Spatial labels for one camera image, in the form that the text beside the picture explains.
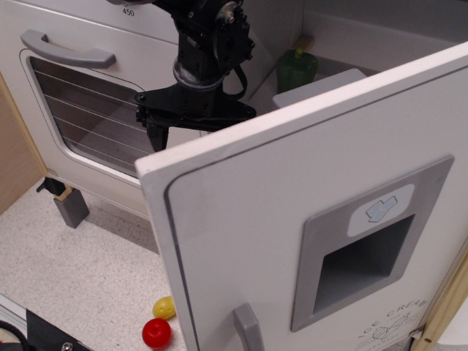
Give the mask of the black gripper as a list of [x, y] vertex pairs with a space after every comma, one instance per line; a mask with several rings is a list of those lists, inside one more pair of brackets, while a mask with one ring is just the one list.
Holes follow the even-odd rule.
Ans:
[[229, 98], [222, 88], [195, 91], [174, 84], [168, 88], [138, 92], [137, 120], [147, 129], [155, 151], [167, 148], [169, 128], [215, 132], [257, 115], [253, 107]]

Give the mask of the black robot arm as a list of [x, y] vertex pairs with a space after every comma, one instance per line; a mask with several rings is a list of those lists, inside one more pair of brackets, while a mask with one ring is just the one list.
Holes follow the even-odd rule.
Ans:
[[207, 132], [256, 116], [241, 102], [247, 78], [241, 64], [255, 43], [241, 1], [153, 1], [169, 13], [178, 32], [174, 85], [136, 94], [136, 119], [153, 149], [167, 147], [170, 128]]

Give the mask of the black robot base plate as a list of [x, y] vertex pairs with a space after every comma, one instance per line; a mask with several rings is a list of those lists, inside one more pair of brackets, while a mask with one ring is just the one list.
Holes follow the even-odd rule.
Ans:
[[28, 309], [1, 307], [1, 350], [91, 350]]

